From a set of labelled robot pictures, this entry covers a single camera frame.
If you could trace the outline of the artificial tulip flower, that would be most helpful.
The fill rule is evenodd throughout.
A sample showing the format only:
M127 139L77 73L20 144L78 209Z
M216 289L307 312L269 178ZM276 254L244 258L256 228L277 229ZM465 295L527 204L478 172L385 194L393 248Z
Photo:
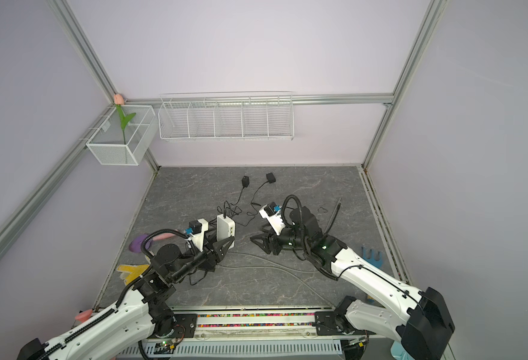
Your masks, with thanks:
M128 126L128 124L131 122L131 120L135 117L136 113L135 112L132 112L129 114L125 113L123 109L123 106L125 105L125 99L123 98L121 94L114 94L113 101L115 104L116 112L118 113L118 117L120 120L120 128L122 132L123 143L126 145L127 140L126 140L126 135L125 135L125 129Z

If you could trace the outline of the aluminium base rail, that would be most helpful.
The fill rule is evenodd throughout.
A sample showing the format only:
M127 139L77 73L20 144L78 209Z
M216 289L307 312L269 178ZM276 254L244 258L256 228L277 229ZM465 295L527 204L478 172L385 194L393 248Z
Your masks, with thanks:
M264 311L240 311L234 313L185 313L175 314L177 323L184 326L183 338L198 338L201 332L297 332L315 330L320 336L346 335L355 332L371 332L355 330L343 333L335 328L335 314L332 311L312 312L296 309L293 312L282 310L275 312L271 309Z

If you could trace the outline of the light blue toy scoop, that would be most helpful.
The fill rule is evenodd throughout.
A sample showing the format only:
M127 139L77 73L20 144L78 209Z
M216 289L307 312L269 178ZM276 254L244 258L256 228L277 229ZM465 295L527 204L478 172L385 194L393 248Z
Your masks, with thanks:
M395 341L390 349L394 360L414 360L414 358L404 349L401 343Z

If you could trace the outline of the white mesh box basket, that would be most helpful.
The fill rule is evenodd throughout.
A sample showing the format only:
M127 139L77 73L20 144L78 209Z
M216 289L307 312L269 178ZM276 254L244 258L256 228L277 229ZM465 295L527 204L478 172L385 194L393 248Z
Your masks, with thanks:
M152 106L124 105L123 109L126 114L136 113L125 129L126 145L116 108L87 141L88 149L102 165L138 166L158 132L158 117Z

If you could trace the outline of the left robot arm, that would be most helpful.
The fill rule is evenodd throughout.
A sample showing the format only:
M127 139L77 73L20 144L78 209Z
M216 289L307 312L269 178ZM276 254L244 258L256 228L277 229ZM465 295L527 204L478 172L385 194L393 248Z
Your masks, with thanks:
M229 235L186 253L173 243L150 253L142 243L141 251L150 264L125 286L116 302L60 336L46 342L31 340L19 351L19 359L111 359L150 336L184 331L167 305L175 285L199 268L214 270L234 241L234 235Z

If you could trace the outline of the black power adapter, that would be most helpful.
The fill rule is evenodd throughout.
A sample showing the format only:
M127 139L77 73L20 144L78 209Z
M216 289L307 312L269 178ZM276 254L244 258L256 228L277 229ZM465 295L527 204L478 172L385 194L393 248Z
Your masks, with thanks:
M219 206L217 210L223 215L224 218L234 218L242 213L242 209L239 207L240 200L244 190L250 185L250 179L247 175L241 178L241 190L235 201L225 200L223 205Z
M250 202L249 202L249 205L251 207L251 211L248 211L247 212L247 216L248 216L248 219L245 223L240 223L240 222L237 222L236 224L239 225L240 227L247 227L250 222L252 222L253 219L255 219L255 217L258 215L258 211L259 211L259 207L260 205L256 202L256 197L258 195L258 193L260 192L260 190L266 186L266 185L270 185L270 184L273 184L276 182L276 178L275 178L275 175L273 172L269 172L265 175L266 177L266 180L264 181L264 183L262 183L256 190L255 192L253 192L253 195L252 195L252 198L250 199Z

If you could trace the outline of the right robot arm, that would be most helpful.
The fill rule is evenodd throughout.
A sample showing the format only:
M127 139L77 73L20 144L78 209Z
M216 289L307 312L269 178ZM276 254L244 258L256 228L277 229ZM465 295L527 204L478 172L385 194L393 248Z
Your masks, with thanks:
M251 237L267 254L292 251L320 274L344 280L376 301L366 304L352 296L334 309L335 328L348 333L365 330L401 343L413 359L441 359L455 332L446 300L436 289L421 290L386 274L363 259L343 241L322 231L317 218L293 194L286 204L263 205L260 216L270 229Z

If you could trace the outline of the blue yellow toy rake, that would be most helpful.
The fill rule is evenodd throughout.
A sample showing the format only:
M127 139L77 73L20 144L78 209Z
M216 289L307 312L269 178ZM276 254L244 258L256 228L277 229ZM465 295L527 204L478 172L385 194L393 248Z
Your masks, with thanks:
M377 269L381 269L383 267L383 253L379 250L374 250L373 248L368 247L361 247L361 258Z

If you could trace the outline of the purple pink toy shovel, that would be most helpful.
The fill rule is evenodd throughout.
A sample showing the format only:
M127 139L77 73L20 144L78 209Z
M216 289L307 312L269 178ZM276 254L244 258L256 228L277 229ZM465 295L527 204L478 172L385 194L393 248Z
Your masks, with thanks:
M141 244L144 243L144 240L148 237L148 234L142 234L136 237L128 246L128 250L132 253L138 254L141 253ZM152 244L156 241L169 239L171 237L174 237L172 233L163 233L160 235L156 235L154 238L152 238L150 241L147 242L145 248L147 250L150 249Z

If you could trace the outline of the pink watering can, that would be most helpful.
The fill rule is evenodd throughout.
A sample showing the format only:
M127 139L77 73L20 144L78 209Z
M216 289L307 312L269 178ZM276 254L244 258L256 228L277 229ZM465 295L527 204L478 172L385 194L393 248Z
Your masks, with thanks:
M80 313L78 313L78 315L75 316L75 321L78 323L84 323L91 318L92 314L92 309L81 311Z

